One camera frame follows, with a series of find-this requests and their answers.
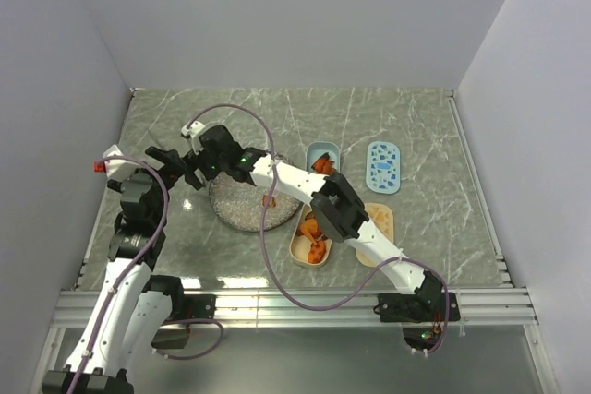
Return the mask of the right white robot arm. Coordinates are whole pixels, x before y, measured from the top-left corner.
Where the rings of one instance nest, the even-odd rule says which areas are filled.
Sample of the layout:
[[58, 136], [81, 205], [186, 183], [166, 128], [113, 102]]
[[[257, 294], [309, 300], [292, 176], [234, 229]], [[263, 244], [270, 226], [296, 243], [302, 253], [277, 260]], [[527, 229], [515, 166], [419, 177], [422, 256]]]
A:
[[308, 173], [276, 158], [270, 131], [266, 132], [269, 149], [242, 148], [223, 125], [188, 123], [181, 135], [190, 144], [199, 160], [203, 175], [212, 179], [225, 173], [237, 182], [267, 187], [293, 197], [310, 206], [320, 231], [329, 239], [343, 243], [367, 256], [376, 267], [342, 301], [326, 306], [306, 305], [294, 298], [280, 283], [268, 258], [264, 234], [266, 209], [259, 222], [263, 259], [277, 289], [290, 302], [309, 311], [328, 311], [341, 307], [365, 288], [379, 272], [383, 273], [403, 297], [408, 312], [425, 320], [436, 313], [440, 302], [449, 308], [450, 294], [441, 275], [410, 258], [379, 230], [368, 216], [365, 204], [341, 173], [322, 175]]

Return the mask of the blue lunch box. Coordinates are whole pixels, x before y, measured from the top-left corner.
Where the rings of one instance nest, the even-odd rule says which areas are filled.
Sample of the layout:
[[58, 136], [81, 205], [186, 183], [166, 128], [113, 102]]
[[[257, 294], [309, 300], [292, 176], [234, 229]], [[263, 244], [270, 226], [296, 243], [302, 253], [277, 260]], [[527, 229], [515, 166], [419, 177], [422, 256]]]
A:
[[341, 169], [341, 152], [339, 147], [327, 141], [315, 141], [308, 145], [306, 152], [306, 170], [315, 172], [313, 168], [314, 163], [324, 154], [328, 156], [328, 160], [333, 162], [332, 167], [336, 170]]

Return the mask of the beige lunch box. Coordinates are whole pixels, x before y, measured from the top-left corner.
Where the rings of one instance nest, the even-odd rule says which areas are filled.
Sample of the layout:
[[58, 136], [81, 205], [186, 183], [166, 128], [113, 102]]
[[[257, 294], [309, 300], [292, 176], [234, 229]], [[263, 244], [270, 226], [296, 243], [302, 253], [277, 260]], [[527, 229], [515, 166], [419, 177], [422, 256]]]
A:
[[310, 241], [305, 236], [297, 236], [296, 231], [297, 231], [297, 228], [299, 227], [300, 223], [306, 218], [306, 216], [309, 213], [313, 213], [315, 215], [315, 213], [311, 209], [311, 207], [305, 205], [302, 208], [301, 215], [298, 219], [298, 223], [295, 227], [295, 232], [292, 237], [292, 241], [290, 243], [290, 256], [295, 261], [295, 263], [300, 266], [309, 267], [309, 268], [319, 268], [319, 267], [322, 267], [325, 264], [325, 262], [328, 260], [329, 253], [331, 252], [331, 248], [332, 248], [332, 240], [329, 239], [327, 237], [327, 235], [320, 228], [321, 237], [319, 237], [316, 241], [323, 240], [325, 242], [325, 245], [327, 248], [326, 255], [324, 256], [324, 259], [319, 264], [316, 264], [316, 265], [308, 264], [307, 255], [308, 255], [308, 251], [310, 249], [310, 245], [312, 243], [315, 243], [316, 241]]

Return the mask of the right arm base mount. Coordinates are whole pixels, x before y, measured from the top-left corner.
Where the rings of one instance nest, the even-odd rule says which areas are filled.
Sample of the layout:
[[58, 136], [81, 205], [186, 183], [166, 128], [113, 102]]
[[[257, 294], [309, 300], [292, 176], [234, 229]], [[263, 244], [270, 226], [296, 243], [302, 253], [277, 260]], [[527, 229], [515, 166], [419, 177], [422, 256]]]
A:
[[379, 293], [373, 313], [381, 323], [404, 323], [403, 338], [412, 351], [431, 353], [438, 350], [446, 326], [461, 320], [455, 293], [435, 295]]

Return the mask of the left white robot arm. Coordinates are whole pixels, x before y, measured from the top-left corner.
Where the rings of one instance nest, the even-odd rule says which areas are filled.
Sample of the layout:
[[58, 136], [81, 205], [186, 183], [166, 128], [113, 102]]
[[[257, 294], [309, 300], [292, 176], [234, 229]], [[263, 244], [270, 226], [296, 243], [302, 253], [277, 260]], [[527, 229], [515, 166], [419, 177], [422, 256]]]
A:
[[43, 393], [131, 393], [131, 368], [160, 326], [186, 312], [177, 277], [154, 274], [165, 241], [169, 191], [183, 172], [175, 151], [152, 149], [155, 170], [113, 145], [96, 162], [110, 189], [119, 193], [103, 286], [74, 351], [60, 370], [48, 371]]

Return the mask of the blue patterned lid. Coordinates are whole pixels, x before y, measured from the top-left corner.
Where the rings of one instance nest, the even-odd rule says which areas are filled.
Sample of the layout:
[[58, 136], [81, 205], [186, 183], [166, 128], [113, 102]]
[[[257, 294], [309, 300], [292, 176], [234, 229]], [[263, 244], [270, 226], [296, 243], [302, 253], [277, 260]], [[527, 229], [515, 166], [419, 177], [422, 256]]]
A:
[[366, 185], [378, 194], [392, 195], [401, 187], [401, 154], [390, 142], [373, 141], [367, 148]]

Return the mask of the spotted orange food piece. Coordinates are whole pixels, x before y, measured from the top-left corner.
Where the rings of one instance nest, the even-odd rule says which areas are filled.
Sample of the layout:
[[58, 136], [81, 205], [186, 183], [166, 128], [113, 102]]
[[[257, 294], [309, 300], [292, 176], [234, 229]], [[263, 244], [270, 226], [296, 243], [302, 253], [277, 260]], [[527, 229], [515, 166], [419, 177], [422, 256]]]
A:
[[319, 264], [324, 259], [326, 251], [327, 248], [323, 240], [318, 240], [315, 243], [312, 243], [307, 255], [308, 264]]

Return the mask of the orange crab claw piece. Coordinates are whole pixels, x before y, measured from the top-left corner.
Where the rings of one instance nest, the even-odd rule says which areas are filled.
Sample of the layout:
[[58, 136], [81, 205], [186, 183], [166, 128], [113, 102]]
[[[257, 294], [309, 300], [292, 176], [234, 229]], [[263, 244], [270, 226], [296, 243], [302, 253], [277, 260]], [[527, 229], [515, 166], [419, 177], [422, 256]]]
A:
[[316, 173], [330, 175], [335, 171], [334, 162], [328, 158], [318, 158], [312, 165]]

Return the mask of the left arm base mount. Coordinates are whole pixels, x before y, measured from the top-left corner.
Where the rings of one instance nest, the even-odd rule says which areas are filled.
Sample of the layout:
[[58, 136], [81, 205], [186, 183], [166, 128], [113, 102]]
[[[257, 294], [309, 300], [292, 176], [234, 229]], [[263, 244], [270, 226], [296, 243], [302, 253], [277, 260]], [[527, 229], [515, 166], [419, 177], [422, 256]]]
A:
[[214, 319], [216, 296], [212, 293], [186, 293], [178, 277], [152, 275], [146, 290], [163, 293], [171, 298], [172, 312], [166, 322], [174, 321], [170, 328], [160, 329], [152, 340], [157, 351], [182, 350], [190, 336], [189, 324], [178, 324], [181, 320]]

